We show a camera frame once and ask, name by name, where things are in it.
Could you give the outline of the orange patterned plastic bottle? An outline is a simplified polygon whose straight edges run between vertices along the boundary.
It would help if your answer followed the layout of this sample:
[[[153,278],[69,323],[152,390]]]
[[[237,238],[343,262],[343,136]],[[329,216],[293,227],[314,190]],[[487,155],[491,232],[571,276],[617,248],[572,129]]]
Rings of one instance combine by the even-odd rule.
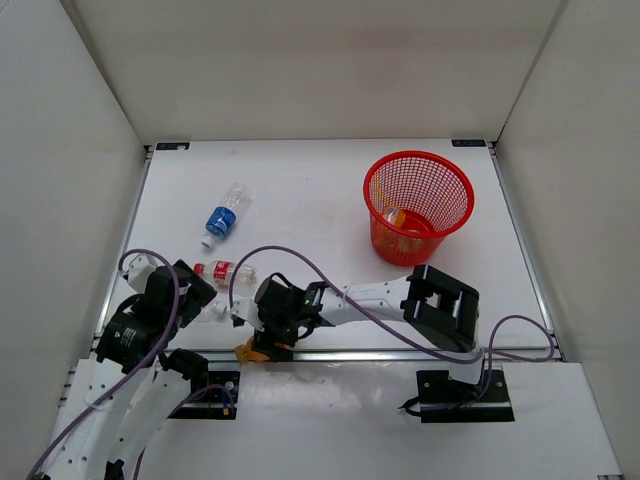
[[[249,339],[246,343],[238,345],[234,348],[234,354],[239,363],[263,362],[264,356],[256,352],[253,348],[253,340]]]

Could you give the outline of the red label clear bottle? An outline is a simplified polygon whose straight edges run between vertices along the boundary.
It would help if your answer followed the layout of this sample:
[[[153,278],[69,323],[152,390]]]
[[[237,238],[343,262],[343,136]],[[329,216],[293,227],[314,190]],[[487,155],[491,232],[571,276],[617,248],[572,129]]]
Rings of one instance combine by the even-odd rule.
[[[194,272],[218,290],[250,288],[256,282],[256,269],[250,265],[238,266],[234,262],[216,260],[208,264],[196,263]]]

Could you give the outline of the blue label clear bottle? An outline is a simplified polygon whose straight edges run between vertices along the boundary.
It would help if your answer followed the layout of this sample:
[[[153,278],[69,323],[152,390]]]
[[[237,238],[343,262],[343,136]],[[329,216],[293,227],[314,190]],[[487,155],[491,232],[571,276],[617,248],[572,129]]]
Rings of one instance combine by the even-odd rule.
[[[215,207],[204,226],[201,246],[213,249],[224,241],[252,202],[252,193],[243,183],[236,182]]]

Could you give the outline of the clear plastic bottle white cap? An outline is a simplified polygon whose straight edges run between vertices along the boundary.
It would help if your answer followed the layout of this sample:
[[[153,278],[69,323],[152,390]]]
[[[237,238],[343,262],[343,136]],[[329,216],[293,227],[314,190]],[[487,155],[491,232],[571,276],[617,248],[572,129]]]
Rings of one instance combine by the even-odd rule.
[[[227,315],[228,305],[220,300],[212,300],[207,304],[196,317],[201,323],[221,322]]]

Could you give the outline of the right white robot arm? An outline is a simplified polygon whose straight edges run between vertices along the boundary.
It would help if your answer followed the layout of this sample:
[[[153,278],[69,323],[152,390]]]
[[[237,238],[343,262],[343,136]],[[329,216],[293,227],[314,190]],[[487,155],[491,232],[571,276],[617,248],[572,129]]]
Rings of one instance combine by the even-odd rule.
[[[470,400],[486,384],[477,340],[479,300],[475,288],[427,265],[406,278],[343,289],[326,280],[300,288],[274,273],[252,298],[234,302],[234,314],[254,328],[253,351],[271,361],[290,361],[296,343],[321,327],[402,322],[444,357],[452,393]]]

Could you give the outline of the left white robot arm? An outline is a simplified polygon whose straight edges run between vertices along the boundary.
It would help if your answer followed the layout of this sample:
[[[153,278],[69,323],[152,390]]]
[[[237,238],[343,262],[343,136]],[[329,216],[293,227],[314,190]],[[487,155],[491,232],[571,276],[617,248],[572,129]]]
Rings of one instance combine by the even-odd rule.
[[[119,268],[134,293],[103,327],[91,380],[77,395],[83,410],[36,461],[31,479],[123,479],[184,399],[208,392],[207,360],[165,349],[216,290],[184,261],[168,264],[144,249],[127,252]]]

